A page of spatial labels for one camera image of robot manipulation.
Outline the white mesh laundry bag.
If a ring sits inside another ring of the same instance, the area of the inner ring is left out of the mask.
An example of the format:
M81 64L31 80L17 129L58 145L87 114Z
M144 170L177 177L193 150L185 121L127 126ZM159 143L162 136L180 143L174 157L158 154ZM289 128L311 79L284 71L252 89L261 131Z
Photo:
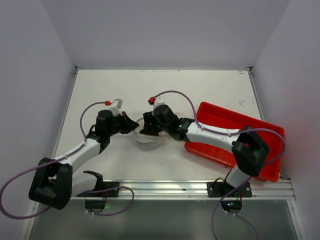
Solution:
M132 141L133 143L141 150L154 150L164 145L164 143L179 143L179 141L173 139L169 136L168 133L161 131L158 135L147 135L140 133L140 131L144 127L144 118L141 117L136 120L139 124L133 133L132 133Z

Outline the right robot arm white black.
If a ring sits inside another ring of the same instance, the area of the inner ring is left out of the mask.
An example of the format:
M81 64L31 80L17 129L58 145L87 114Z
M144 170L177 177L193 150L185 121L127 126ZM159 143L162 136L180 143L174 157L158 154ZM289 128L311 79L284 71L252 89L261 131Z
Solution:
M200 124L191 118L178 117L166 104L143 113L140 133L158 136L161 132L176 141L206 144L232 153L236 165L222 185L223 192L231 197L241 190L244 181L259 176L270 152L260 135L249 127L228 130Z

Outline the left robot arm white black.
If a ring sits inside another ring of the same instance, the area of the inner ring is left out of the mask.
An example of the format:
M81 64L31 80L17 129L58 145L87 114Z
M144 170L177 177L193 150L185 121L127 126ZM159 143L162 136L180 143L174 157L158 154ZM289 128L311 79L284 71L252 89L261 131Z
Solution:
M116 134L129 134L139 124L123 111L118 115L110 110L98 112L95 124L90 128L83 143L56 159L43 158L35 171L28 197L30 200L61 210L70 198L103 193L103 176L92 170L75 172L92 158L101 154Z

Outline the red plastic tray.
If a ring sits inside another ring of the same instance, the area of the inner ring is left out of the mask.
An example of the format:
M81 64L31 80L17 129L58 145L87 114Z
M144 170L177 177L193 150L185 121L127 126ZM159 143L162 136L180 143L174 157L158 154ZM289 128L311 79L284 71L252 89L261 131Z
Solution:
M196 117L200 123L213 127L242 130L245 126L249 126L254 129L270 129L277 132L282 137L285 136L285 131L280 126L255 119L205 101L200 103ZM273 133L259 131L258 134L270 148L269 155L266 159L266 162L269 162L283 150L282 141ZM184 148L191 154L205 158L226 168L233 168L236 165L236 161L232 153L215 146L210 146L204 143L187 142L184 144ZM281 158L279 157L277 160L267 166L264 166L257 179L261 181L277 182L280 174L280 166Z

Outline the aluminium mounting rail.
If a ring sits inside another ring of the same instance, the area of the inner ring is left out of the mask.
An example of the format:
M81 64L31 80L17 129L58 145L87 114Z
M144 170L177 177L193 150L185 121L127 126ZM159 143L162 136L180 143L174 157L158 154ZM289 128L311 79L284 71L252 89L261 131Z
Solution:
M136 200L218 200L209 197L209 180L124 180L120 186L129 187ZM295 193L289 180L262 182L252 180L238 191L243 200L294 200Z

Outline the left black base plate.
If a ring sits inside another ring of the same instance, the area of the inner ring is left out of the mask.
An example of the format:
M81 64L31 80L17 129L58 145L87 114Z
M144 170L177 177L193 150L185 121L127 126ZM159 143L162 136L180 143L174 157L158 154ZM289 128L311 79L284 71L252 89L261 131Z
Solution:
M94 188L94 191L98 190L105 190L105 189L111 189L118 187L120 183L118 181L103 181L99 187ZM87 198L117 198L119 195L119 189L115 188L112 190L108 190L106 192L100 192L100 193L89 193L89 192L83 192L78 195L77 197L87 197Z

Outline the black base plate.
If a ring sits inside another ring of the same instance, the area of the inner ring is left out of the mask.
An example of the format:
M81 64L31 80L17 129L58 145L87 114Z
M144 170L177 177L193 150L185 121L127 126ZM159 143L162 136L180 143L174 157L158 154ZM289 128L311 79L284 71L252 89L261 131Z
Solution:
M211 181L206 183L207 194L209 198L222 198L227 193L231 192L235 187L229 185L224 181ZM251 198L253 196L251 185L249 182L245 183L238 190L234 191L228 198Z
M105 190L105 189L111 189L118 187L120 183L118 181L103 181L99 187L94 188L94 191L98 190ZM119 189L115 188L112 190L108 190L106 192L100 192L100 193L89 193L89 192L83 192L78 195L77 197L87 197L87 198L117 198L119 195Z

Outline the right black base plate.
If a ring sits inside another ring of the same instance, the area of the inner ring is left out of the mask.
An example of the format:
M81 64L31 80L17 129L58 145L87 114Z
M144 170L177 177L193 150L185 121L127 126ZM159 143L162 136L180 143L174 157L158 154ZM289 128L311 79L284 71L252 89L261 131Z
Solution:
M227 193L231 192L235 187L229 185L224 181L211 181L206 183L207 194L209 198L222 198ZM228 198L251 198L253 196L251 185L249 182L245 183L238 190L234 191Z

